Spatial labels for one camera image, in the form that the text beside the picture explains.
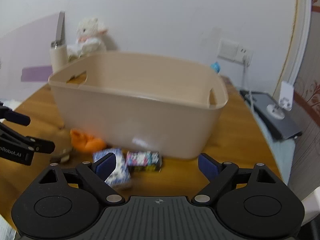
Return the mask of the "white door frame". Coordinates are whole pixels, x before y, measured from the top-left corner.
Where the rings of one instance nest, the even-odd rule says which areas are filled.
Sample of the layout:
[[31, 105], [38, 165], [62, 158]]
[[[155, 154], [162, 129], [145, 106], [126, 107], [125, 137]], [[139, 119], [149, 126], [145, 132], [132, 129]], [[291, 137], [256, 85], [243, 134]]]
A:
[[308, 41], [311, 21], [311, 0], [296, 0], [290, 44], [282, 67], [277, 86], [273, 93], [274, 99], [279, 99], [281, 82], [293, 85], [303, 61]]

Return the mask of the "dark grey laptop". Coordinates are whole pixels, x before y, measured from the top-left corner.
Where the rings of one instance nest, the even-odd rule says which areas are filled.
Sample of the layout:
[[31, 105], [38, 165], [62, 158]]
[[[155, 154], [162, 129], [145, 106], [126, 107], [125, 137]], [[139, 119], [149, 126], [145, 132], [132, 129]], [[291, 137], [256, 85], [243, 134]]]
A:
[[302, 130], [289, 117], [293, 106], [293, 86], [281, 85], [280, 99], [275, 101], [268, 93], [240, 90], [241, 96], [265, 123], [272, 137], [276, 140], [287, 140], [300, 137]]

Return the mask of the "white plush lamb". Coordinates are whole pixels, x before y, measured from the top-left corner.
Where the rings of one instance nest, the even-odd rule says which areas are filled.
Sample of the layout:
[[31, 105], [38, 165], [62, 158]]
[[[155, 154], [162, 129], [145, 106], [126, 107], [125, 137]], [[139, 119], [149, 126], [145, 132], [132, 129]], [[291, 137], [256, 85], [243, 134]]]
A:
[[67, 46], [68, 60], [78, 59], [88, 54], [107, 51], [103, 36], [107, 33], [98, 18], [84, 18], [77, 27], [76, 42]]

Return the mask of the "light blue bed sheet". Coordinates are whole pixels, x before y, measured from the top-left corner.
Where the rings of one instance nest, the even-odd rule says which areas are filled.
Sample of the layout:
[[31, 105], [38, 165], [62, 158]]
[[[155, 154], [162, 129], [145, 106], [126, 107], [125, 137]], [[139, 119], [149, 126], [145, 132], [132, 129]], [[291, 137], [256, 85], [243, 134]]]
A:
[[269, 149], [272, 152], [283, 182], [287, 185], [291, 174], [293, 156], [296, 148], [295, 140], [287, 139], [280, 141], [274, 139], [259, 115], [254, 113], [253, 116], [269, 146]]

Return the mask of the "blue toy figurine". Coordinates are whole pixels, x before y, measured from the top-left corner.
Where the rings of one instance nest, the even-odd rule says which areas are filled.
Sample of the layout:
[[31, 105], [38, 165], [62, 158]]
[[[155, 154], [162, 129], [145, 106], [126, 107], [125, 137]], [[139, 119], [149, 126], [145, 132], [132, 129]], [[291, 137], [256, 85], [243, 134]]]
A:
[[215, 63], [212, 63], [210, 67], [216, 72], [219, 73], [221, 70], [220, 64], [216, 61]]

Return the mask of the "blue white patterned box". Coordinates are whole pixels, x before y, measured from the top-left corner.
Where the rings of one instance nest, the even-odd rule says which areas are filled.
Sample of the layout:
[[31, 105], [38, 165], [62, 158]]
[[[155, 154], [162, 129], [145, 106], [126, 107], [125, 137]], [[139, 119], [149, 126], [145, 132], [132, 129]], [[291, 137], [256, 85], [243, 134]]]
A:
[[132, 186], [131, 176], [125, 162], [121, 148], [109, 148], [93, 154], [93, 161], [96, 162], [108, 153], [116, 156], [116, 168], [105, 180], [105, 183], [115, 190], [125, 190]]

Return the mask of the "white wall socket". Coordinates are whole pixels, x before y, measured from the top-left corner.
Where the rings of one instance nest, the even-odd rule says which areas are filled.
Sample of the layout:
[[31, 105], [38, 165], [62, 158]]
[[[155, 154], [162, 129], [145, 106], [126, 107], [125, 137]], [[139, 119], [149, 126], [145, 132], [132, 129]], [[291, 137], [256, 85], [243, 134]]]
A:
[[234, 61], [239, 64], [249, 65], [253, 56], [253, 50], [244, 47], [243, 45], [238, 45], [238, 50]]

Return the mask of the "beige plastic storage bin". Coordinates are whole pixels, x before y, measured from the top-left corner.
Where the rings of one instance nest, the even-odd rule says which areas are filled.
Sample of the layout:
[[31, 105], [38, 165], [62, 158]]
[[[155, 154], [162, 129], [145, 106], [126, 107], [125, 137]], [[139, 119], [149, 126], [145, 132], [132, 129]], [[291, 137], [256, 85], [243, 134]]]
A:
[[200, 154], [228, 102], [207, 65], [121, 51], [75, 60], [48, 83], [67, 128], [181, 159]]

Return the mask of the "orange plush toy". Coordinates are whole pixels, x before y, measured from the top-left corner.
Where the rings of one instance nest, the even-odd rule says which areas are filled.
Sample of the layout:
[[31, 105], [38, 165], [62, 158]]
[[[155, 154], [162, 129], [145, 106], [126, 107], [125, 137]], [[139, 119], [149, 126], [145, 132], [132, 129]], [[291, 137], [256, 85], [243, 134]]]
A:
[[70, 130], [70, 137], [72, 147], [83, 154], [93, 154], [107, 148], [107, 143], [103, 139], [77, 129]]

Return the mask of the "lilac headboard panel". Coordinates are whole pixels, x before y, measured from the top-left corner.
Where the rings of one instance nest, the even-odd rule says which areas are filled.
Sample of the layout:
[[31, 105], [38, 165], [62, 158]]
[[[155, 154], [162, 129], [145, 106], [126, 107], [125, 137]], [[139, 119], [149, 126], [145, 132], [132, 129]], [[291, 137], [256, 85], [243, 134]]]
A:
[[23, 25], [1, 37], [1, 98], [23, 101], [50, 74], [50, 44], [64, 35], [63, 11]]

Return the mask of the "white phone stand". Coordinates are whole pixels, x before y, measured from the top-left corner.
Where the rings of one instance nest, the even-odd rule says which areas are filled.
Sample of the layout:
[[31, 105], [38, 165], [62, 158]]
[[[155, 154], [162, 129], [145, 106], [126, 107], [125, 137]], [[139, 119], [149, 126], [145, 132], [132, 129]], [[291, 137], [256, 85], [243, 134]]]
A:
[[293, 85], [282, 81], [280, 85], [280, 94], [278, 103], [269, 104], [266, 107], [270, 116], [277, 120], [283, 120], [285, 118], [285, 111], [291, 111], [293, 105], [294, 88]]

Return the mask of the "brown plush toy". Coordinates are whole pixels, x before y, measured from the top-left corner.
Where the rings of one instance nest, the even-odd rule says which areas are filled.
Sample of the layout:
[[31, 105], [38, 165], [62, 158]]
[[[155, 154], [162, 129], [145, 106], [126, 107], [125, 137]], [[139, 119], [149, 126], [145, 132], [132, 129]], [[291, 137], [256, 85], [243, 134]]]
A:
[[59, 129], [51, 138], [55, 143], [55, 150], [50, 154], [50, 163], [66, 163], [69, 161], [73, 147], [69, 129]]

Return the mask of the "Hello Kitty blind box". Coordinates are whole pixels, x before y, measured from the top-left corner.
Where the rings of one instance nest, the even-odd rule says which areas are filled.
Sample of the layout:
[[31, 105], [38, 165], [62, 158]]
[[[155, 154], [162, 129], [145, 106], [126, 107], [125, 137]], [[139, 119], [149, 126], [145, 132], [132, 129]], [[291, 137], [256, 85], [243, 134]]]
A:
[[162, 156], [159, 152], [128, 151], [126, 165], [129, 172], [159, 172], [162, 167]]

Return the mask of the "white wall switch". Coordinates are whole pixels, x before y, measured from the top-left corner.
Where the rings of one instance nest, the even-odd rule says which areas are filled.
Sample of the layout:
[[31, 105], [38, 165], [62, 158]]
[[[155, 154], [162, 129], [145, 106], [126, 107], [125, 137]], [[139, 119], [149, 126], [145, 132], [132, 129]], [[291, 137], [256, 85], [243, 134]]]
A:
[[221, 39], [218, 57], [233, 62], [238, 52], [238, 47], [239, 44], [237, 42]]

